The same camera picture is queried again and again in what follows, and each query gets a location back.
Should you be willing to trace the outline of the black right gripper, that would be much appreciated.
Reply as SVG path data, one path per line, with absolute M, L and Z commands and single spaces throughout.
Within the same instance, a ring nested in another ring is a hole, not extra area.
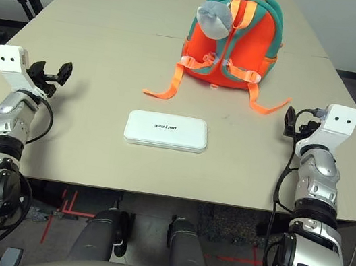
M 318 122 L 314 120 L 309 120 L 307 124 L 300 124 L 297 126 L 298 121 L 296 121 L 296 112 L 292 106 L 287 109 L 284 122 L 285 127 L 283 135 L 286 137 L 292 137 L 293 139 L 306 139 L 310 137 L 318 128 Z

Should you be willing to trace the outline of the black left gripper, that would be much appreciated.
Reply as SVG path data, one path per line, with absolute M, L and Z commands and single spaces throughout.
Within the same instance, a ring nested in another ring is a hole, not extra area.
M 57 75 L 46 75 L 45 61 L 35 62 L 27 70 L 30 79 L 34 82 L 35 86 L 41 89 L 47 98 L 51 98 L 56 92 L 56 86 L 54 83 L 62 85 L 71 77 L 73 63 L 68 62 L 62 64 Z

